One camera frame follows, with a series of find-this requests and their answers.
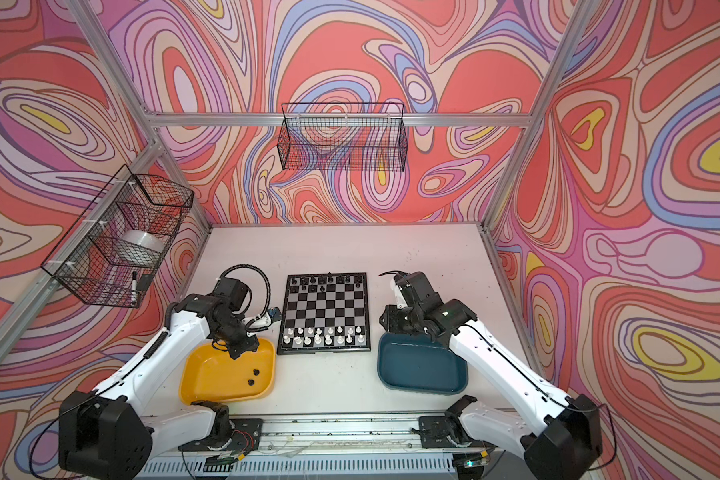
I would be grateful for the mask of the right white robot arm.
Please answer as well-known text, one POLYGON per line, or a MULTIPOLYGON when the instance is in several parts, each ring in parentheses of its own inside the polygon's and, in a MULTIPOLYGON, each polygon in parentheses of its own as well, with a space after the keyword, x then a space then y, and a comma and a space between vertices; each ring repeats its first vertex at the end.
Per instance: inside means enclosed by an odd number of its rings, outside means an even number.
POLYGON ((443 301, 421 272, 390 272, 394 303, 379 322, 388 333, 424 335, 486 378, 513 413, 462 396, 444 413, 447 439, 474 443, 524 460, 537 479, 580 479, 603 453, 600 405, 572 397, 542 379, 488 330, 458 299, 443 301))

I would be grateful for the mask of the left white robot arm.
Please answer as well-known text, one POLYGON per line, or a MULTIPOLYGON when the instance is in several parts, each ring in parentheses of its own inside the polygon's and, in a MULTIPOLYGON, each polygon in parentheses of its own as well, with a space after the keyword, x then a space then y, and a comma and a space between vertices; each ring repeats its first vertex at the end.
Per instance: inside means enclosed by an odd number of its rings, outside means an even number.
POLYGON ((185 445, 226 448, 234 436, 226 405, 197 400, 172 413, 146 408, 169 375, 205 342, 232 360, 259 348, 258 333, 282 318, 266 299, 247 316, 252 294, 224 270, 213 290, 167 307, 162 329, 92 391, 74 391, 58 415, 58 465, 94 479, 133 479, 152 458, 185 445))

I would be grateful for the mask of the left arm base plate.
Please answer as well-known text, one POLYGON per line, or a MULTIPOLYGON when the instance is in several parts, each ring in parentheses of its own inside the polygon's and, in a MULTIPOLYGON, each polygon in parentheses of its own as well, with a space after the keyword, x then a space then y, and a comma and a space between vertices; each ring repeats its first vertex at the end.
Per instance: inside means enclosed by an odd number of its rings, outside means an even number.
POLYGON ((232 418, 229 427, 208 437, 178 447, 181 452, 230 452, 249 454, 259 448, 264 421, 261 418, 232 418))

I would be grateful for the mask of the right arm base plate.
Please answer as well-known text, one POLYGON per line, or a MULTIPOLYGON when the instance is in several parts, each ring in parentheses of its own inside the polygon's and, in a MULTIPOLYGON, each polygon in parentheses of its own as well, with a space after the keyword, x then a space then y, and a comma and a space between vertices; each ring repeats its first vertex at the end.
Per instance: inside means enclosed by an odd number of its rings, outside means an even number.
POLYGON ((418 426, 411 429, 425 449, 479 448, 489 453, 496 446, 470 437, 457 419, 446 415, 429 415, 418 418, 418 426))

